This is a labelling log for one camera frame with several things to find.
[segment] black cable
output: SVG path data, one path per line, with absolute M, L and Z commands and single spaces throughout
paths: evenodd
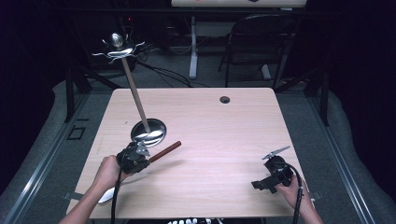
M 117 178 L 116 186 L 114 187 L 113 202 L 111 203 L 111 224 L 114 224 L 116 222 L 117 196 L 119 195 L 120 184 L 121 184 L 122 166 L 123 166 L 123 161 L 124 161 L 126 152 L 127 152 L 127 150 L 125 150 L 123 155 L 122 155 L 122 159 L 121 159 L 121 162 L 120 162 L 119 176 Z
M 156 73 L 157 73 L 158 75 L 160 75 L 160 76 L 165 76 L 165 77 L 172 78 L 172 79 L 174 79 L 174 80 L 176 80 L 176 81 L 178 81 L 178 82 L 180 82 L 180 83 L 186 85 L 187 87 L 192 88 L 192 85 L 190 84 L 190 82 L 189 82 L 185 77 L 183 77 L 181 74 L 178 74 L 178 73 L 176 73 L 176 72 L 169 71 L 169 70 L 167 70 L 167 69 L 158 68 L 158 67 L 153 67 L 153 66 L 148 65 L 148 64 L 146 64 L 146 63 L 142 63 L 142 62 L 137 62 L 137 63 L 140 64 L 140 65 L 142 65 L 142 66 L 144 66 L 144 67 L 146 67 L 147 69 L 150 69 L 150 70 L 156 72 Z
M 286 162 L 285 162 L 285 164 L 287 166 L 289 166 L 294 171 L 294 173 L 297 176 L 297 182 L 298 182 L 298 187 L 299 188 L 298 188 L 298 191 L 297 191 L 297 200 L 296 200 L 296 204 L 294 206 L 294 217 L 293 217 L 293 224 L 297 224 L 298 216 L 300 214 L 301 199 L 303 198 L 303 181 L 302 181 L 302 179 L 300 177 L 300 174 L 298 173 L 297 169 L 294 168 L 294 166 L 292 166 L 292 165 L 290 165 L 290 164 L 288 164 Z

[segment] red-handled stick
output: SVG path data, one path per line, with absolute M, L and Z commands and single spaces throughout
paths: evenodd
M 166 149 L 162 150 L 161 152 L 159 152 L 158 154 L 156 154 L 155 156 L 151 157 L 148 161 L 150 163 L 155 162 L 156 160 L 158 160 L 159 158 L 161 158 L 162 156 L 168 154 L 169 152 L 173 151 L 174 149 L 176 149 L 177 147 L 180 147 L 181 143 L 180 141 L 175 142 L 172 146 L 167 147 Z

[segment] table leg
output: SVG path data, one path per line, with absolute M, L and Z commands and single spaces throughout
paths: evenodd
M 197 38 L 195 32 L 195 17 L 191 17 L 191 63 L 190 63 L 190 79 L 197 78 L 197 63 L 198 63 L 198 54 L 197 54 Z

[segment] wooden table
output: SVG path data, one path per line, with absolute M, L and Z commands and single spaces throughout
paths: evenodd
M 120 188 L 117 218 L 279 217 L 293 210 L 280 193 L 257 190 L 251 181 L 269 176 L 262 157 L 285 146 L 286 162 L 301 175 L 288 129 L 273 90 L 139 89 L 148 118 L 166 124 L 167 135 L 156 147 L 181 147 L 127 178 Z M 228 96 L 223 104 L 219 98 Z M 76 192 L 93 181 L 102 158 L 117 155 L 131 141 L 140 121 L 131 91 L 115 90 Z M 72 201 L 68 211 L 75 206 Z M 111 201 L 98 204 L 91 218 L 110 217 Z

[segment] human arm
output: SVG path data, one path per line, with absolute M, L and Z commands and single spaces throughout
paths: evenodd
M 120 167 L 117 164 L 115 156 L 104 157 L 92 185 L 88 188 L 76 206 L 62 219 L 60 223 L 86 223 L 93 208 L 105 192 L 116 185 L 119 171 Z M 121 180 L 128 176 L 130 175 L 122 173 Z
M 307 191 L 307 187 L 305 181 L 303 181 L 303 198 L 301 199 L 300 204 L 300 215 L 304 220 L 305 224 L 322 224 L 323 221 L 320 218 L 317 210 L 311 202 L 311 197 L 309 196 L 309 192 Z M 282 184 L 275 186 L 276 190 L 283 194 L 285 200 L 288 204 L 294 208 L 297 201 L 297 192 L 299 189 L 297 176 L 293 175 L 291 178 L 290 186 L 286 187 Z

